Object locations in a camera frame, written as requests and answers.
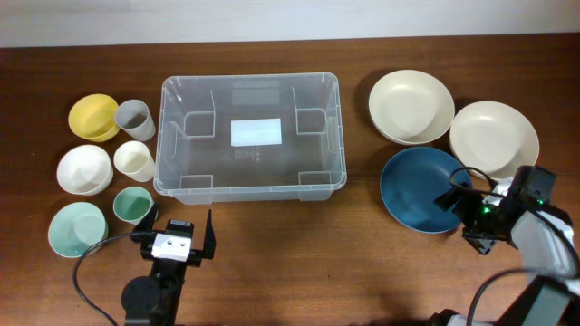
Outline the cream bowl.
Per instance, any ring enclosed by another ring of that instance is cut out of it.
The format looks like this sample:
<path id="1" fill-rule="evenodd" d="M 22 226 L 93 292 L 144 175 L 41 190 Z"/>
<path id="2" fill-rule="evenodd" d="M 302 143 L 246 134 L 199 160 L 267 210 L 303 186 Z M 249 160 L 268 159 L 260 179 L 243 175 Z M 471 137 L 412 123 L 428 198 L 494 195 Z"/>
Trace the cream bowl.
<path id="1" fill-rule="evenodd" d="M 448 88 L 432 75 L 399 70 L 381 77 L 368 100 L 374 127 L 395 143 L 415 146 L 443 136 L 456 108 Z"/>
<path id="2" fill-rule="evenodd" d="M 539 139 L 531 122 L 518 110 L 496 101 L 471 103 L 457 113 L 450 126 L 450 148 L 475 175 L 500 180 L 539 157 Z"/>

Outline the dark blue bowl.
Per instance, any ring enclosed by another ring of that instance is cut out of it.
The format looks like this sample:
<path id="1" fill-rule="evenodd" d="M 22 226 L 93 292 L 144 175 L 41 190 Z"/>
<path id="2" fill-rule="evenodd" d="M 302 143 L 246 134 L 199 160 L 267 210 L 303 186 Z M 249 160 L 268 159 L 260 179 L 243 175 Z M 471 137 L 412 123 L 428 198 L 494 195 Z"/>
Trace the dark blue bowl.
<path id="1" fill-rule="evenodd" d="M 426 234 L 445 233 L 460 225 L 435 199 L 451 190 L 450 176 L 471 184 L 469 174 L 450 154 L 435 148 L 414 147 L 395 154 L 380 179 L 382 202 L 399 223 Z"/>

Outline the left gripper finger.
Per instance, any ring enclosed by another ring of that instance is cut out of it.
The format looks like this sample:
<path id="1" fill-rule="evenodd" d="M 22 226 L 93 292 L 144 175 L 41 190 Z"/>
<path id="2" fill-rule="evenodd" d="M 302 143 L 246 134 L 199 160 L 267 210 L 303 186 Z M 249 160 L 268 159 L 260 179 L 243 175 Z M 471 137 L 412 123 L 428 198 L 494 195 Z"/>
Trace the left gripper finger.
<path id="1" fill-rule="evenodd" d="M 132 242 L 150 242 L 154 237 L 153 225 L 159 212 L 159 203 L 154 202 L 148 213 L 133 228 Z"/>
<path id="2" fill-rule="evenodd" d="M 212 224 L 212 210 L 208 210 L 208 217 L 205 228 L 204 242 L 202 248 L 203 259 L 213 259 L 217 247 L 217 239 Z"/>

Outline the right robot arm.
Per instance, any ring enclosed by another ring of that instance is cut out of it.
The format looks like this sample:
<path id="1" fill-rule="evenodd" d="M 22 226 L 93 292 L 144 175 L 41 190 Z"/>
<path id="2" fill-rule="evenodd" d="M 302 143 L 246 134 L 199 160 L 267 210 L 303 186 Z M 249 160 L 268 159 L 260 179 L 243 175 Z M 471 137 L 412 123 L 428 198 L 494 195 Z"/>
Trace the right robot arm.
<path id="1" fill-rule="evenodd" d="M 527 288 L 497 319 L 498 325 L 576 325 L 579 322 L 579 255 L 568 213 L 551 203 L 556 175 L 544 168 L 521 166 L 513 177 L 490 180 L 489 191 L 466 183 L 435 199 L 463 224 L 463 238 L 480 254 L 498 242 L 516 248 L 523 265 L 489 277 L 474 295 L 465 315 L 445 310 L 432 325 L 476 325 L 479 300 L 502 277 L 525 273 Z"/>

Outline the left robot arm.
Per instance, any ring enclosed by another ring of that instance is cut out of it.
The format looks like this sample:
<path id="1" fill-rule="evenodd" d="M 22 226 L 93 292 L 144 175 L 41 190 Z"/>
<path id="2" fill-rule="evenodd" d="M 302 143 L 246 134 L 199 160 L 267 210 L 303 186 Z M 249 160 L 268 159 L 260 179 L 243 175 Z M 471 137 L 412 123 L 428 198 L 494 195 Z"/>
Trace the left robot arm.
<path id="1" fill-rule="evenodd" d="M 165 229 L 155 230 L 158 212 L 159 204 L 154 203 L 130 236 L 140 245 L 141 257 L 152 261 L 152 266 L 149 274 L 134 278 L 122 291 L 126 325 L 173 325 L 187 269 L 214 258 L 217 240 L 211 212 L 200 249 L 191 247 L 195 226 L 190 222 L 171 219 Z"/>

